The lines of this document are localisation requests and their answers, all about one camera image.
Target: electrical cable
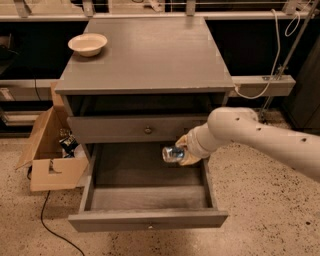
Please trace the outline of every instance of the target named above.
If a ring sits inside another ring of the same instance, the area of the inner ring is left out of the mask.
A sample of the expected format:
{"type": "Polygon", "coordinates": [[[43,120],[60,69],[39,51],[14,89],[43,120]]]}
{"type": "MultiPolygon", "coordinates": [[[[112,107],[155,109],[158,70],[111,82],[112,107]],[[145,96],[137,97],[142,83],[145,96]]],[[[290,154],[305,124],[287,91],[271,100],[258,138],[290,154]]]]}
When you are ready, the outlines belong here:
{"type": "MultiPolygon", "coordinates": [[[[311,0],[309,0],[308,3],[306,3],[306,4],[304,5],[304,7],[302,8],[301,12],[303,12],[304,9],[306,9],[306,7],[309,6],[310,2],[311,2],[311,0]]],[[[291,20],[291,22],[289,23],[289,25],[287,26],[287,28],[286,28],[286,30],[285,30],[285,32],[284,32],[284,35],[285,35],[286,37],[291,36],[291,35],[297,30],[297,28],[298,28],[298,26],[299,26],[299,23],[300,23],[300,20],[301,20],[301,19],[300,19],[300,13],[299,13],[298,11],[296,11],[296,16],[294,16],[294,18],[291,20]],[[292,23],[293,23],[296,19],[298,19],[296,26],[295,26],[294,29],[288,34],[289,28],[291,27],[292,23]]]]}
{"type": "Polygon", "coordinates": [[[288,25],[287,28],[286,28],[286,31],[284,32],[284,35],[285,35],[286,37],[291,36],[291,35],[297,30],[297,28],[298,28],[298,26],[299,26],[299,23],[300,23],[300,13],[299,13],[299,12],[296,12],[296,14],[297,14],[297,15],[291,20],[291,22],[289,23],[289,25],[288,25]],[[298,21],[297,21],[296,26],[295,26],[294,29],[288,34],[289,28],[291,27],[292,23],[293,23],[297,18],[298,18],[298,21]]]}
{"type": "Polygon", "coordinates": [[[49,231],[51,234],[53,234],[54,236],[56,236],[56,237],[58,237],[58,238],[60,238],[60,239],[62,239],[62,240],[64,240],[64,241],[66,241],[67,243],[69,243],[70,245],[72,245],[74,248],[76,248],[76,249],[81,253],[81,255],[85,256],[85,254],[83,253],[83,251],[82,251],[78,246],[76,246],[75,244],[73,244],[72,242],[70,242],[68,239],[66,239],[66,238],[58,235],[57,233],[53,232],[52,230],[50,230],[50,229],[45,225],[45,223],[43,222],[43,212],[44,212],[44,209],[45,209],[45,207],[46,207],[47,201],[48,201],[48,199],[49,199],[50,192],[51,192],[51,191],[49,190],[48,193],[47,193],[46,200],[44,201],[44,204],[43,204],[43,207],[42,207],[42,211],[41,211],[41,217],[40,217],[40,219],[41,219],[42,225],[43,225],[43,226],[45,227],[45,229],[46,229],[47,231],[49,231]]]}
{"type": "Polygon", "coordinates": [[[280,45],[280,35],[279,35],[279,26],[278,26],[278,16],[276,14],[276,11],[274,9],[271,10],[272,13],[274,14],[274,18],[275,18],[275,27],[276,27],[276,34],[277,34],[277,46],[278,46],[278,51],[277,51],[277,55],[276,55],[276,58],[274,60],[274,63],[273,63],[273,67],[272,67],[272,70],[271,70],[271,75],[270,75],[270,79],[269,79],[269,82],[268,84],[265,86],[265,88],[262,90],[261,93],[259,93],[258,95],[256,96],[246,96],[246,95],[243,95],[239,92],[239,88],[236,86],[235,87],[235,91],[236,93],[241,96],[242,98],[245,98],[245,99],[249,99],[249,100],[254,100],[254,99],[257,99],[259,97],[261,97],[266,91],[267,89],[269,88],[269,85],[270,83],[274,80],[274,69],[276,67],[276,64],[278,62],[278,58],[279,58],[279,55],[280,55],[280,50],[281,50],[281,45],[280,45]]]}

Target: open drawer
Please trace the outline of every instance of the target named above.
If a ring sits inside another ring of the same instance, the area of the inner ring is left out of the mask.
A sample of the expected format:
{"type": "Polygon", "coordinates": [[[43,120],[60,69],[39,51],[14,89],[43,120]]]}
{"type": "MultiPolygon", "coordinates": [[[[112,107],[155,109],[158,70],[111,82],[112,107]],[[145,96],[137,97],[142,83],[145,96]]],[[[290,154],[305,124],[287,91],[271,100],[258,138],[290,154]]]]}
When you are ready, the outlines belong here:
{"type": "Polygon", "coordinates": [[[69,221],[79,232],[212,228],[228,214],[218,211],[207,160],[167,164],[172,143],[95,144],[80,211],[69,221]]]}

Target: nightstand top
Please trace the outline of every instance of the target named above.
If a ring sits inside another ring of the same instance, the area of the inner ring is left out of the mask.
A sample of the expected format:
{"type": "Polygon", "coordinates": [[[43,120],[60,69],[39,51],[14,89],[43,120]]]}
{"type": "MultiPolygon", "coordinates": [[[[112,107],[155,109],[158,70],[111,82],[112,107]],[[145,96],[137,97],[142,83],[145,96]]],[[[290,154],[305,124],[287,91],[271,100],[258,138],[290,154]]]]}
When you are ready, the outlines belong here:
{"type": "Polygon", "coordinates": [[[91,19],[84,33],[108,43],[95,57],[70,58],[62,95],[227,92],[229,71],[202,17],[91,19]]]}

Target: white cable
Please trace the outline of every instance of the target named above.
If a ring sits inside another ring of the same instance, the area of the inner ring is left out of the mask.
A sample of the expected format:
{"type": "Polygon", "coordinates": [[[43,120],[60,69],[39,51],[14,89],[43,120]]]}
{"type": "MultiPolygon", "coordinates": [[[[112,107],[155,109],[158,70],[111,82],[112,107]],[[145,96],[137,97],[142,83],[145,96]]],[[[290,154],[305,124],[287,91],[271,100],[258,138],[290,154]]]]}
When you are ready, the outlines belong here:
{"type": "MultiPolygon", "coordinates": [[[[304,11],[304,9],[306,9],[306,7],[310,4],[310,2],[311,2],[311,0],[309,0],[308,3],[306,3],[306,4],[304,5],[304,7],[302,8],[301,12],[304,11]]],[[[298,28],[299,23],[300,23],[300,13],[299,13],[298,11],[296,11],[296,16],[294,16],[293,20],[289,23],[288,27],[286,28],[286,31],[284,32],[285,36],[286,36],[286,37],[291,36],[291,35],[296,31],[296,29],[298,28]],[[292,23],[293,23],[297,18],[298,18],[298,21],[297,21],[296,26],[295,26],[294,29],[291,31],[291,33],[288,34],[289,28],[291,27],[292,23]]]]}
{"type": "Polygon", "coordinates": [[[261,93],[259,93],[258,95],[256,96],[246,96],[246,95],[243,95],[239,92],[239,89],[238,87],[235,87],[235,91],[236,93],[241,96],[242,98],[245,98],[245,99],[249,99],[249,100],[254,100],[254,99],[257,99],[259,97],[261,97],[266,91],[267,89],[269,88],[269,85],[271,83],[271,81],[274,80],[274,76],[273,76],[273,72],[274,72],[274,69],[276,67],[276,64],[278,62],[278,58],[279,58],[279,55],[280,55],[280,36],[279,36],[279,26],[278,26],[278,16],[277,16],[277,13],[274,9],[271,10],[272,13],[274,14],[274,19],[275,19],[275,24],[276,24],[276,34],[277,34],[277,45],[278,45],[278,52],[277,52],[277,55],[276,55],[276,58],[274,60],[274,63],[273,63],[273,67],[272,67],[272,70],[271,70],[271,75],[270,75],[270,80],[268,82],[268,84],[266,85],[266,87],[263,89],[263,91],[261,93]]]}
{"type": "Polygon", "coordinates": [[[296,14],[297,14],[297,15],[296,15],[296,16],[293,18],[293,20],[289,23],[288,27],[286,28],[286,31],[284,32],[284,35],[285,35],[286,37],[291,36],[291,35],[296,31],[296,29],[297,29],[297,27],[298,27],[298,25],[299,25],[299,23],[300,23],[300,13],[299,13],[299,12],[296,12],[296,14]],[[295,26],[294,29],[291,31],[291,33],[288,34],[288,30],[289,30],[289,28],[291,27],[291,24],[292,24],[297,18],[298,18],[298,21],[297,21],[296,26],[295,26]]]}

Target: drawer handle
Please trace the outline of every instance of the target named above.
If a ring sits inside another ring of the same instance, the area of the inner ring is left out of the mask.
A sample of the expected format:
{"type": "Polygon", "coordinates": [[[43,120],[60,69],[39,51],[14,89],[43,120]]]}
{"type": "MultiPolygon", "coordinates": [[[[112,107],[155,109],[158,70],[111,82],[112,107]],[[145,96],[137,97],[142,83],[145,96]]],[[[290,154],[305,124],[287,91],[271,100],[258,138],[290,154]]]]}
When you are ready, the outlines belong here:
{"type": "Polygon", "coordinates": [[[147,126],[145,129],[144,129],[144,133],[145,134],[151,134],[152,133],[152,129],[150,126],[147,126]]]}

